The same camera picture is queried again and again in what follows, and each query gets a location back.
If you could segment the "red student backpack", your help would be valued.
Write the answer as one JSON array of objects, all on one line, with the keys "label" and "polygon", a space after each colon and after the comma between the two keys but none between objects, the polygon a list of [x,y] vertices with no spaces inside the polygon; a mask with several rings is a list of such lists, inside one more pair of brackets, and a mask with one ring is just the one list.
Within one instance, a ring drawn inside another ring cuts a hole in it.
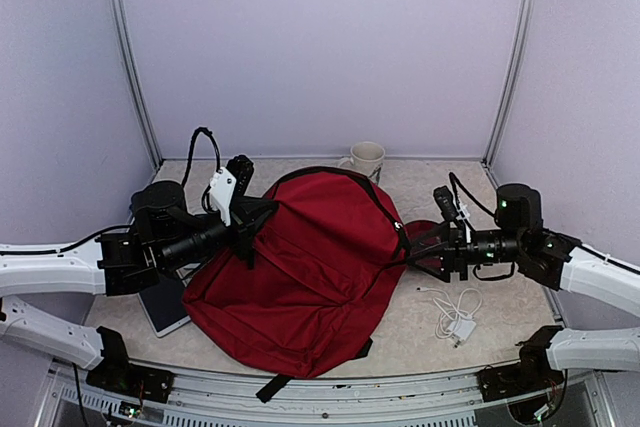
[{"label": "red student backpack", "polygon": [[409,250],[391,197],[361,174],[299,169],[266,198],[277,210],[253,240],[253,260],[222,250],[183,296],[216,346],[272,374],[262,402],[294,379],[367,357]]}]

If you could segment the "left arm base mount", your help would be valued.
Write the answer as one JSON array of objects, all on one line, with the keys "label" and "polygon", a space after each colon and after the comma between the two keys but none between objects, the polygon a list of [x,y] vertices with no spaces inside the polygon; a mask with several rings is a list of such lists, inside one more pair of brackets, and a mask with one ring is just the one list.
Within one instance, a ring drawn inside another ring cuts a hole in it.
[{"label": "left arm base mount", "polygon": [[120,333],[98,327],[102,341],[101,361],[88,369],[86,383],[105,391],[142,401],[166,404],[174,382],[171,371],[146,367],[130,361]]}]

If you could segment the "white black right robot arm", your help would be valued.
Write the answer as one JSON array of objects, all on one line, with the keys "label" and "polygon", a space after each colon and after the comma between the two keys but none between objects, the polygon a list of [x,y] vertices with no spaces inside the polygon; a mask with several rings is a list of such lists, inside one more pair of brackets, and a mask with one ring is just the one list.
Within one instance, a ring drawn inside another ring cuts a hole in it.
[{"label": "white black right robot arm", "polygon": [[[454,274],[465,280],[482,266],[507,264],[512,273],[553,291],[639,314],[638,266],[546,228],[537,190],[521,183],[499,186],[496,207],[489,213],[495,223],[491,230],[471,225],[459,198],[468,192],[455,174],[448,185],[434,190],[443,220],[412,240],[407,265],[448,282]],[[511,380],[518,389],[531,391],[550,373],[569,369],[637,371],[638,329],[542,327],[522,342]]]}]

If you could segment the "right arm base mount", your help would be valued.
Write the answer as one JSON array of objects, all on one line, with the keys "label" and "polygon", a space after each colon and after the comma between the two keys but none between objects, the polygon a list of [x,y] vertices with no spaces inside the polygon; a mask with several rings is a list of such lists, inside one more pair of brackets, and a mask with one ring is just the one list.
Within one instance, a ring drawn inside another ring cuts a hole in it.
[{"label": "right arm base mount", "polygon": [[519,360],[499,367],[485,367],[476,374],[484,402],[533,393],[565,381],[566,374],[551,367],[546,350],[561,326],[544,326],[518,344]]}]

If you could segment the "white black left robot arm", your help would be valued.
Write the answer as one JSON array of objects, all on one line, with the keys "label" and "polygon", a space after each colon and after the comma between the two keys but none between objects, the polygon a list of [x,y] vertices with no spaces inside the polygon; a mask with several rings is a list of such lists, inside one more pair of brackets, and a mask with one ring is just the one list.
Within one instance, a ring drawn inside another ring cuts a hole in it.
[{"label": "white black left robot arm", "polygon": [[121,392],[140,381],[122,336],[65,321],[22,301],[24,294],[137,294],[180,268],[206,262],[229,247],[252,258],[253,239],[278,209],[274,200],[238,195],[229,185],[216,211],[188,212],[183,187],[160,181],[131,198],[133,221],[73,244],[6,245],[1,249],[1,338],[66,360]]}]

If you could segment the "white tablet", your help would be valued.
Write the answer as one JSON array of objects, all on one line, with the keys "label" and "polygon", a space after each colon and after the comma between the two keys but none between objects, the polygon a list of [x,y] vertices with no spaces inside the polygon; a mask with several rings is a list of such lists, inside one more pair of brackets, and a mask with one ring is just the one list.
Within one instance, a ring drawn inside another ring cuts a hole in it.
[{"label": "white tablet", "polygon": [[137,294],[156,337],[166,337],[191,322],[182,303],[184,292],[182,280],[162,277],[158,284]]}]

